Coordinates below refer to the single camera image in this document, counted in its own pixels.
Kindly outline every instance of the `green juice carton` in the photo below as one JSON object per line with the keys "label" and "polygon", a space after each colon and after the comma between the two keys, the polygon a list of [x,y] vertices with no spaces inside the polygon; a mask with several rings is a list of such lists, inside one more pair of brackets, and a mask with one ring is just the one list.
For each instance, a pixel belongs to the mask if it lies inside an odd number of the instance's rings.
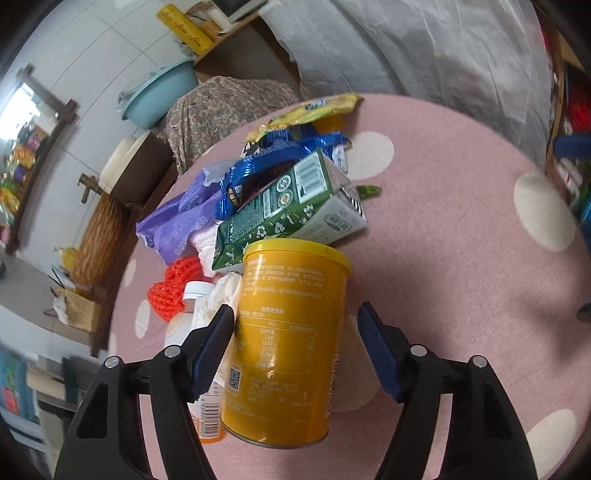
{"label": "green juice carton", "polygon": [[316,150],[220,224],[212,268],[242,273],[246,247],[265,238],[331,244],[366,225],[355,185]]}

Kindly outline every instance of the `purple plastic bag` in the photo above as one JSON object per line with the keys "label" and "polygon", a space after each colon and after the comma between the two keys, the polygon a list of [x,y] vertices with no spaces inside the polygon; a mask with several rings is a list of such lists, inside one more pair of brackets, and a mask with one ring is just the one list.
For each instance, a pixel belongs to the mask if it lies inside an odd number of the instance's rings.
{"label": "purple plastic bag", "polygon": [[146,247],[154,248],[167,265],[187,247],[193,232],[213,223],[222,198],[219,184],[204,186],[205,172],[195,177],[189,189],[167,201],[136,225]]}

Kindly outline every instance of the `yellow can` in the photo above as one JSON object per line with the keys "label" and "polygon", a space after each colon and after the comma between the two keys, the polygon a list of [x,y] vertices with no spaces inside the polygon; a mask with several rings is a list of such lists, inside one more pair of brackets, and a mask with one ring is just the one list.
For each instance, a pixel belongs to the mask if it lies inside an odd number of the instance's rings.
{"label": "yellow can", "polygon": [[175,5],[168,4],[161,8],[156,17],[197,55],[203,55],[213,47],[212,39],[191,22]]}
{"label": "yellow can", "polygon": [[258,445],[294,448],[328,434],[349,259],[292,238],[250,245],[222,421]]}

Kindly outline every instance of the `bottle cap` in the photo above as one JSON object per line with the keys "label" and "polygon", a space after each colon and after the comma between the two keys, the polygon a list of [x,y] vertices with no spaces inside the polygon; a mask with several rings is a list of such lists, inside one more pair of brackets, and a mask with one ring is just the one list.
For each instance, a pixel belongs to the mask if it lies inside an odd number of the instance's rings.
{"label": "bottle cap", "polygon": [[183,300],[194,300],[210,293],[215,285],[206,281],[190,281],[185,285]]}

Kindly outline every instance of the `patterned cloth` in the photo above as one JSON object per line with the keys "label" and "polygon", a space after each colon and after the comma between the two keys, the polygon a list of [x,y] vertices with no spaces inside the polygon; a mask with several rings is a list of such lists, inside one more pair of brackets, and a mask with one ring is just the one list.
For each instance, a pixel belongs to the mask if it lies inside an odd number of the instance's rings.
{"label": "patterned cloth", "polygon": [[238,127],[298,101],[274,80],[213,77],[178,99],[153,131],[170,144],[181,176]]}

